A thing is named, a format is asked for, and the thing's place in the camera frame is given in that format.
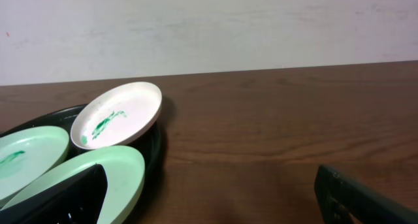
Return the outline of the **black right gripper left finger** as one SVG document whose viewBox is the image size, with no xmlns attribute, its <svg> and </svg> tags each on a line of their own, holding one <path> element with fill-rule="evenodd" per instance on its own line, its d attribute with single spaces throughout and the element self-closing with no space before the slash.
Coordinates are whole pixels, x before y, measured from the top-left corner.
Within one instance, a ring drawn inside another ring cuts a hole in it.
<svg viewBox="0 0 418 224">
<path fill-rule="evenodd" d="M 7 224 L 96 223 L 108 181 L 102 165 L 93 165 L 1 211 Z"/>
</svg>

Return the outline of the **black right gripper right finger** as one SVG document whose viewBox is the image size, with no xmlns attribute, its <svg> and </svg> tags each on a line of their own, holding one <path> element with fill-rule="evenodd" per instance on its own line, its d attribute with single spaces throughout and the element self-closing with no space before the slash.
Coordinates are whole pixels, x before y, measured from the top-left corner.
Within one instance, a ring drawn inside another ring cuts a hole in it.
<svg viewBox="0 0 418 224">
<path fill-rule="evenodd" d="M 376 193 L 335 168 L 318 167 L 314 191 L 326 224 L 417 223 L 417 212 Z"/>
</svg>

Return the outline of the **light green stained plate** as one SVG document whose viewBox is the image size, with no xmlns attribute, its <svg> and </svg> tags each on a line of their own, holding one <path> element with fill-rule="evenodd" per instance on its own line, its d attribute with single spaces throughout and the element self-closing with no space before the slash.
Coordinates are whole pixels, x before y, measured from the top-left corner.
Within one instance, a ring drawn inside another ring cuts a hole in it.
<svg viewBox="0 0 418 224">
<path fill-rule="evenodd" d="M 24 129 L 1 137 L 1 206 L 64 161 L 69 134 L 56 126 Z"/>
</svg>

